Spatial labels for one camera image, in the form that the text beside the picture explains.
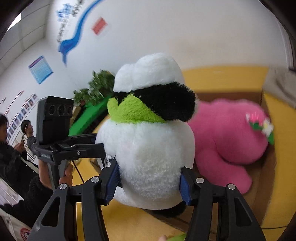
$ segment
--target blue poster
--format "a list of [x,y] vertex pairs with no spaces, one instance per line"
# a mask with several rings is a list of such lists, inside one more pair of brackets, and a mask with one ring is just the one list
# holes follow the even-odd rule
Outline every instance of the blue poster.
[[40,56],[32,64],[30,64],[29,69],[38,84],[41,84],[48,76],[53,73],[44,56]]

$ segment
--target white plush hat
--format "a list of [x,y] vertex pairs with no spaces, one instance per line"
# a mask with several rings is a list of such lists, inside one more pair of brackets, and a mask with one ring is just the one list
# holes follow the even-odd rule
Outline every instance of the white plush hat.
[[115,76],[115,92],[130,92],[153,85],[171,82],[185,84],[182,71],[176,61],[164,53],[146,55],[134,64],[125,64]]

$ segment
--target black plush ear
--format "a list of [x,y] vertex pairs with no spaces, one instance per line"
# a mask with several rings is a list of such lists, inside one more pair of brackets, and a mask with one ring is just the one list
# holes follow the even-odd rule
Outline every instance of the black plush ear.
[[114,97],[117,99],[118,104],[120,104],[124,98],[128,96],[129,93],[127,92],[114,92]]
[[180,83],[154,85],[132,93],[166,121],[186,122],[194,114],[195,93]]

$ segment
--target green plant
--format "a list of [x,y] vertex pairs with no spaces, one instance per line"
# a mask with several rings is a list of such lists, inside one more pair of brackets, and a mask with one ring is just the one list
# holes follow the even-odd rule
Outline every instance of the green plant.
[[79,104],[81,101],[85,101],[86,104],[97,105],[102,99],[113,94],[114,79],[114,75],[109,71],[101,70],[99,73],[93,71],[89,89],[74,91],[74,102]]
[[79,91],[74,91],[73,93],[74,97],[72,99],[76,105],[79,105],[81,101],[86,103],[89,101],[89,89],[84,88],[80,89]]

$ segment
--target pink plush toy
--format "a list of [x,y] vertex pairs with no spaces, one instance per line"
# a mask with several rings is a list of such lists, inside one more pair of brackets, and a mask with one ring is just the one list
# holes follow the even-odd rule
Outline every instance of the pink plush toy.
[[256,103],[224,99],[199,102],[188,123],[195,137],[195,162],[211,183],[233,183],[244,194],[252,179],[243,165],[258,160],[273,142],[273,125]]

